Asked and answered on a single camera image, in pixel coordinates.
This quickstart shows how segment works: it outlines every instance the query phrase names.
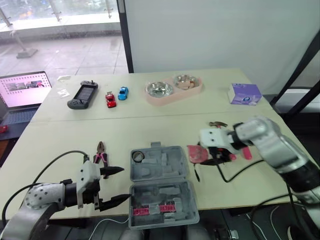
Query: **pliers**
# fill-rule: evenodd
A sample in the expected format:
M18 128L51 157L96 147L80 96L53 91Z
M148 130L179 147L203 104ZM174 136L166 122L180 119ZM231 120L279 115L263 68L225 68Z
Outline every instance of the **pliers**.
M213 122L211 121L211 122L209 122L209 126L210 127L216 126L217 128L220 128L221 126L222 127L227 127L228 124L226 124L224 122L221 122L221 121L213 121Z
M103 167L107 169L108 155L105 153L105 145L102 141L99 142L98 147L96 148L96 155L93 157L93 163L99 164L100 160L103 162Z

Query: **pink-handled pliers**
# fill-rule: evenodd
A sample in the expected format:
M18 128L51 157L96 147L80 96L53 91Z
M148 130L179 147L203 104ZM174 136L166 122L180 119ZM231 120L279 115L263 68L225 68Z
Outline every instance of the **pink-handled pliers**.
M98 147L96 148L96 155L93 157L93 163L98 164L102 160L103 166L106 169L108 167L108 155L105 153L105 146L102 141L99 142Z

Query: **red object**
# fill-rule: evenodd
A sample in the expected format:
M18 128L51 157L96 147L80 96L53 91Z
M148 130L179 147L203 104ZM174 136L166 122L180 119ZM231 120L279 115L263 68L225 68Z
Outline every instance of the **red object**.
M105 95L106 105L108 108L114 108L117 106L115 95L111 91L108 91Z
M176 211L174 204L159 205L159 208L161 213L174 213Z
M193 164L200 164L208 160L208 151L200 145L188 145L189 159Z
M242 153L243 153L243 156L245 159L247 160L251 160L252 159L252 155L251 155L251 152L250 152L250 149L249 147L245 147L245 148L242 148Z
M133 216L146 216L149 215L149 208L136 208L133 209Z
M8 130L8 125L0 126L0 134L3 134L3 133L6 132L7 130Z
M230 153L229 154L229 158L230 158L231 161L234 161L234 160L237 159L237 156L235 154L233 154L233 153Z
M105 153L105 145L102 141L98 143L98 147L96 148L96 155L93 156L93 163L99 164L100 160L103 162L103 167L105 169L108 168L108 155Z

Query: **laptop keyboard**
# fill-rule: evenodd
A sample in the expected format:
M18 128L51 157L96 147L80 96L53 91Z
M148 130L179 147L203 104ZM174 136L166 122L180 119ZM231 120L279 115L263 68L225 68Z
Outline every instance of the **laptop keyboard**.
M10 112L1 125L20 124L30 122L37 110Z

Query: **stainless steel bowl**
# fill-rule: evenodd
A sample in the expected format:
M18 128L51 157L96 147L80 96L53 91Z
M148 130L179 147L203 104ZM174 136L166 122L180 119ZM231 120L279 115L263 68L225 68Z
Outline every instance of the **stainless steel bowl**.
M166 82L156 81L150 83L146 87L146 91L152 97L163 98L165 96L171 95L174 92L174 88Z
M195 76L191 75L178 75L173 79L174 85L182 90L192 89L199 86L199 81Z

